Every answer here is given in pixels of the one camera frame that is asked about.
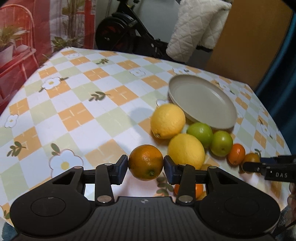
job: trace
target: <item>white flower pot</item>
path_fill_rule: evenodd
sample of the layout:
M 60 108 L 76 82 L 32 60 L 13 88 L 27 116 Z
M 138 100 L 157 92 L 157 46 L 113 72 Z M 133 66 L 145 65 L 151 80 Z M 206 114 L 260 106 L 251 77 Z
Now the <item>white flower pot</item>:
M 0 67 L 12 60 L 13 45 L 0 52 Z

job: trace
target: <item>teal curtain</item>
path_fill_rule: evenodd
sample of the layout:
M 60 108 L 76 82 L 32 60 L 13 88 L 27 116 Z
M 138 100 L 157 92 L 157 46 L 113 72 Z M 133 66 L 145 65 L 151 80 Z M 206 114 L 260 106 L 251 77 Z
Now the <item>teal curtain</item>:
M 296 154 L 296 15 L 269 71 L 255 91 Z

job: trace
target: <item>beige plate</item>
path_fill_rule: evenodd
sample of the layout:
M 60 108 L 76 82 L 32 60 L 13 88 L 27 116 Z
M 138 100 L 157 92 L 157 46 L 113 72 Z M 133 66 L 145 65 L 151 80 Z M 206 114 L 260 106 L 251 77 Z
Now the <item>beige plate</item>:
M 217 86 L 193 75 L 176 75 L 169 82 L 169 95 L 185 116 L 219 130 L 230 129 L 237 120 L 231 99 Z

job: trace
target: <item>white towel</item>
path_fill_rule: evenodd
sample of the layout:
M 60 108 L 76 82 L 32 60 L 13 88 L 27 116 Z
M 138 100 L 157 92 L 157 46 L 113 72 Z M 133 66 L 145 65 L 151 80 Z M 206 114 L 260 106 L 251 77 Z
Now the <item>white towel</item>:
M 181 0 L 178 20 L 166 53 L 187 62 L 196 46 L 213 49 L 226 22 L 231 0 Z

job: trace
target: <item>checkered tablecloth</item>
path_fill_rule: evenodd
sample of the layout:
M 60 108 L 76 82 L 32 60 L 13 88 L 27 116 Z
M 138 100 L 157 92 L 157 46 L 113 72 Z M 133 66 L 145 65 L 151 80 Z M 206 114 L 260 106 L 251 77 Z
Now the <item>checkered tablecloth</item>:
M 0 117 L 0 216 L 10 222 L 9 208 L 17 197 L 73 166 L 93 169 L 115 163 L 141 144 L 154 145 L 166 155 L 168 141 L 153 138 L 149 118 L 156 100 L 167 99 L 168 82 L 176 74 L 204 78 L 233 100 L 238 119 L 232 137 L 246 153 L 258 149 L 263 157 L 290 154 L 275 122 L 246 84 L 169 61 L 66 48 L 27 80 Z M 286 206 L 288 184 L 240 175 L 238 168 L 209 153 L 206 163 Z M 142 182 L 129 171 L 123 184 L 112 188 L 115 196 L 173 196 L 164 177 Z M 92 185 L 85 196 L 94 198 Z

